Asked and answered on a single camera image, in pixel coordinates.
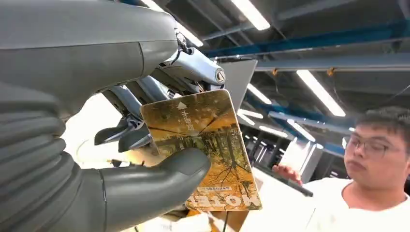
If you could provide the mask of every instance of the blue steel beam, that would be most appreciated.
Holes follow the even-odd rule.
[[[403,40],[410,37],[410,21],[404,20],[390,24],[336,31],[325,34],[294,38],[282,41],[253,44],[247,46],[224,48],[204,52],[209,58],[235,57],[236,55],[268,54],[284,51],[304,50],[320,47],[331,47],[347,44],[375,43]]]
[[[284,108],[281,106],[275,106],[275,105],[267,105],[262,102],[260,102],[258,99],[256,99],[254,96],[252,96],[249,93],[246,93],[244,101],[247,101],[249,104],[251,104],[256,110],[258,111],[263,111],[267,115],[269,115],[269,112],[278,112],[278,113],[286,113],[287,115],[295,115],[297,117],[305,117],[307,119],[311,120],[320,120],[321,122],[328,122],[330,123],[337,123],[336,125],[339,126],[352,126],[353,121],[351,119],[344,119],[344,118],[338,118],[338,119],[333,119],[329,117],[325,117],[320,114],[312,114],[304,111],[299,111],[299,110],[292,110],[288,108]],[[290,126],[286,120],[284,119],[279,119],[279,118],[273,118],[269,117],[270,120],[278,123],[280,126],[282,126],[287,132],[289,132],[291,135],[294,137],[297,137],[298,140],[302,141],[308,141],[302,134],[300,134],[298,131],[296,131],[292,126]],[[344,148],[335,145],[332,143],[324,143],[324,150],[328,151],[334,155],[342,157],[344,155]]]

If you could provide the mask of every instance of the cable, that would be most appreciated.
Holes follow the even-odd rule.
[[[383,104],[386,104],[388,102],[390,102],[391,100],[393,100],[394,98],[396,98],[397,96],[399,96],[400,94],[404,93],[408,88],[410,88],[410,85],[408,85],[407,87],[405,87],[404,89],[402,89],[401,91],[399,91],[398,93],[396,93],[395,95],[389,97],[388,99],[382,101],[381,103],[379,103],[378,105],[372,107],[372,108],[377,108]]]
[[[330,76],[330,78],[331,78],[331,80],[332,80],[333,92],[334,92],[335,95],[336,95],[337,101],[338,101],[339,103],[341,103],[346,109],[349,109],[349,106],[348,106],[344,101],[342,101],[342,99],[339,97],[339,94],[337,93],[335,74],[333,74],[332,76]]]
[[[226,211],[225,224],[223,225],[222,232],[225,232],[226,225],[228,224],[228,215],[229,215],[229,211]]]

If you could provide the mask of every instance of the gray panel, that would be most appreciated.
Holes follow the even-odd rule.
[[[2,0],[0,49],[176,41],[175,27],[167,13],[110,1]]]
[[[246,60],[220,64],[225,71],[225,89],[231,94],[235,111],[241,106],[257,63],[257,60]]]

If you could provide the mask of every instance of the ceiling light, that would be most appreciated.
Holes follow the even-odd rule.
[[[264,117],[263,115],[261,115],[257,112],[253,112],[253,111],[249,111],[249,110],[243,110],[243,109],[239,109],[238,114],[248,115],[248,116],[252,116],[252,117],[256,117],[256,118],[263,118]]]
[[[160,12],[165,12],[158,4],[156,4],[153,0],[142,0],[142,2],[147,5],[149,8],[160,11]],[[203,46],[204,43],[201,42],[196,36],[194,36],[189,30],[187,30],[183,25],[180,23],[176,22],[176,28],[189,40],[191,41],[194,45],[197,47]]]
[[[248,18],[248,20],[256,27],[256,29],[264,30],[270,27],[267,20],[249,0],[231,1],[245,15],[245,17]]]
[[[253,86],[252,84],[248,84],[248,89],[256,95],[256,97],[258,97],[261,101],[263,101],[265,104],[271,105],[272,102],[263,94],[261,93],[257,88],[255,88],[255,86]]]
[[[301,133],[303,136],[305,136],[307,139],[309,139],[310,141],[314,142],[316,141],[316,139],[309,134],[309,132],[307,132],[303,127],[301,127],[299,124],[295,123],[295,121],[293,119],[288,119],[288,123],[295,128],[299,133]]]
[[[335,116],[346,116],[343,109],[335,102],[335,100],[329,95],[328,92],[321,86],[316,78],[309,72],[309,70],[297,70],[296,73],[302,79],[302,81],[318,96],[323,104],[332,112]]]
[[[197,47],[201,47],[204,45],[202,41],[200,41],[196,36],[194,36],[188,29],[186,29],[183,25],[180,23],[176,23],[176,28],[189,40],[191,41],[194,45]]]
[[[283,138],[287,138],[287,137],[288,137],[288,134],[286,134],[285,132],[283,132],[283,131],[278,131],[278,130],[275,130],[275,129],[270,128],[270,127],[259,126],[259,129],[261,129],[261,130],[263,130],[263,131],[266,131],[266,132],[268,132],[268,133],[271,133],[271,134],[275,134],[275,135],[280,136],[280,137],[283,137]]]
[[[344,149],[346,149],[346,146],[347,146],[346,138],[343,138],[343,139],[342,139],[342,147],[343,147]]]
[[[237,114],[241,119],[243,119],[245,122],[249,123],[251,126],[255,125],[255,122],[252,121],[250,118],[246,117],[243,114]]]

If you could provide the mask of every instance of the black cable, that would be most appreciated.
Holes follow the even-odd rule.
[[[226,225],[228,224],[228,215],[229,215],[229,211],[226,211],[225,224],[223,225],[222,232],[225,232]]]

